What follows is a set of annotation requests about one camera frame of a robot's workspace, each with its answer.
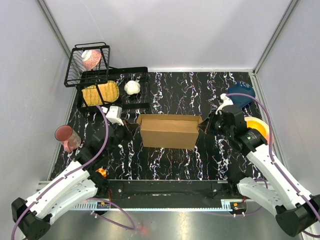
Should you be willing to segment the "brown cardboard box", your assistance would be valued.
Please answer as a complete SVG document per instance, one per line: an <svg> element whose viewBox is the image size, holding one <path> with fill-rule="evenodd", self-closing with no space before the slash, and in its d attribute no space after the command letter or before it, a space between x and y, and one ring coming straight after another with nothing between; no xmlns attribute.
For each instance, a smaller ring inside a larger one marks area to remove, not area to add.
<svg viewBox="0 0 320 240"><path fill-rule="evenodd" d="M141 114L137 118L145 148L192 150L199 137L201 116L181 114Z"/></svg>

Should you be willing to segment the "orange striped toy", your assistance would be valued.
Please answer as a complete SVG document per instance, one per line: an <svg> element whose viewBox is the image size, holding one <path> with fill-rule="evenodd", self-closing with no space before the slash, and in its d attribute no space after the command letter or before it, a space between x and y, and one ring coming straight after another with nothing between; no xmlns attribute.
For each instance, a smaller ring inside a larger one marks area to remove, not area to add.
<svg viewBox="0 0 320 240"><path fill-rule="evenodd" d="M105 169L103 169L103 168L97 169L96 172L100 173L104 178L108 177L107 171Z"/></svg>

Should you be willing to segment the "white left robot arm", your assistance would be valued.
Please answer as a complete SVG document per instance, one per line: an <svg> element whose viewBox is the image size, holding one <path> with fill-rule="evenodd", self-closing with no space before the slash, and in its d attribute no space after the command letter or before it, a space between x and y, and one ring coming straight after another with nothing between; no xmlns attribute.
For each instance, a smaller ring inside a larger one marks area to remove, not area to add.
<svg viewBox="0 0 320 240"><path fill-rule="evenodd" d="M39 240L76 204L107 196L108 174L102 166L122 141L133 139L138 126L126 120L120 125L103 123L54 180L27 199L18 197L12 202L13 229L20 230L27 240Z"/></svg>

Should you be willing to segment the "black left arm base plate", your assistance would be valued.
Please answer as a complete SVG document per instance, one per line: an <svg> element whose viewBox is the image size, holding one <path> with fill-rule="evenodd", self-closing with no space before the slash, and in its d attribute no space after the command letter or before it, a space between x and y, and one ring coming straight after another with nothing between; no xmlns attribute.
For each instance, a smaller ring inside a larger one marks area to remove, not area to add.
<svg viewBox="0 0 320 240"><path fill-rule="evenodd" d="M213 199L218 187L213 181L201 180L108 180L102 184L96 198L111 197L112 200L150 201L159 205L189 204Z"/></svg>

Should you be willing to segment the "pink patterned bowl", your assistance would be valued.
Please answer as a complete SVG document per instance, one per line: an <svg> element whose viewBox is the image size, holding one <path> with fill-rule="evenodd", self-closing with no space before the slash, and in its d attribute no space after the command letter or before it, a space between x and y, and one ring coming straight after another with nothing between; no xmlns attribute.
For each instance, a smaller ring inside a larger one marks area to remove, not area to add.
<svg viewBox="0 0 320 240"><path fill-rule="evenodd" d="M102 57L102 54L98 50L94 50L94 49L85 50L81 54L82 64L87 71L90 71L99 64L101 57Z"/></svg>

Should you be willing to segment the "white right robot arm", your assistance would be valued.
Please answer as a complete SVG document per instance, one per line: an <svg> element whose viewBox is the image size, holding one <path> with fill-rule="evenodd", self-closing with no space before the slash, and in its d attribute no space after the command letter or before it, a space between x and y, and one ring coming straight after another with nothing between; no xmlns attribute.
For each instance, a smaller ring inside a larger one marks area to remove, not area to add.
<svg viewBox="0 0 320 240"><path fill-rule="evenodd" d="M237 174L227 185L228 195L248 197L270 212L279 227L291 237L305 231L320 218L320 196L304 188L270 150L263 134L247 126L243 111L227 105L212 111L198 127L209 135L223 135L233 149L253 163L273 187L258 185L250 177Z"/></svg>

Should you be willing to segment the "pink mug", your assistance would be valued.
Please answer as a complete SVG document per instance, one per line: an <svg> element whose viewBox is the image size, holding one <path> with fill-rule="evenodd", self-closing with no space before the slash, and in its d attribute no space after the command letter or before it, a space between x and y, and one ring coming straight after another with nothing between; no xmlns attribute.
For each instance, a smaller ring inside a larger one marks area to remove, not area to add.
<svg viewBox="0 0 320 240"><path fill-rule="evenodd" d="M77 149L81 143L82 139L78 133L69 125L60 126L54 133L55 139L59 141L64 150L71 153L73 150Z"/></svg>

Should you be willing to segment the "orange bowl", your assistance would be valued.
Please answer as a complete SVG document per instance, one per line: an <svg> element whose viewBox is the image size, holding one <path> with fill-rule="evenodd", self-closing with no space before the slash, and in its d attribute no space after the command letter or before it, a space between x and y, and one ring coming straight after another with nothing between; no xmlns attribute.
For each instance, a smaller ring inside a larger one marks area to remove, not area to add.
<svg viewBox="0 0 320 240"><path fill-rule="evenodd" d="M245 121L248 128L258 130L265 139L269 137L269 126L264 121L250 117L246 118Z"/></svg>

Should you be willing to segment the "dark blue bowl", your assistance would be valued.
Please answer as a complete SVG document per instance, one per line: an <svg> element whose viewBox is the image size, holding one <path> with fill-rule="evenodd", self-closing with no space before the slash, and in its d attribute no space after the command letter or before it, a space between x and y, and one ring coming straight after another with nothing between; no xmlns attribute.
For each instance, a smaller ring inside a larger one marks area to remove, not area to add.
<svg viewBox="0 0 320 240"><path fill-rule="evenodd" d="M238 81L235 85L230 86L227 89L227 94L246 94L251 97L256 97L255 90L251 85L246 82ZM243 95L232 95L229 97L234 105L239 106L241 109L249 105L253 100L250 97L243 96Z"/></svg>

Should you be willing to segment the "yellow woven plate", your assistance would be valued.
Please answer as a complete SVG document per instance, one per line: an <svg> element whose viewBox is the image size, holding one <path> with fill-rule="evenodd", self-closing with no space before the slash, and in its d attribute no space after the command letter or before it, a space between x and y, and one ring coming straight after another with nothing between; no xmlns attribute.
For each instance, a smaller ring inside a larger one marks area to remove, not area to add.
<svg viewBox="0 0 320 240"><path fill-rule="evenodd" d="M91 85L81 90L84 99L83 105L95 106L113 103L118 100L120 90L115 81Z"/></svg>

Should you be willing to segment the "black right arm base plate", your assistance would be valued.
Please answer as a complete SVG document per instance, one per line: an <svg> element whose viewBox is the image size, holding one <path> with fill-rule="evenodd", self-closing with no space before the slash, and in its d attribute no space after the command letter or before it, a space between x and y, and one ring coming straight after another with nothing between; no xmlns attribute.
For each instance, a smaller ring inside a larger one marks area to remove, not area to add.
<svg viewBox="0 0 320 240"><path fill-rule="evenodd" d="M249 199L239 192L235 183L228 181L212 182L206 196L210 199L236 199L241 201Z"/></svg>

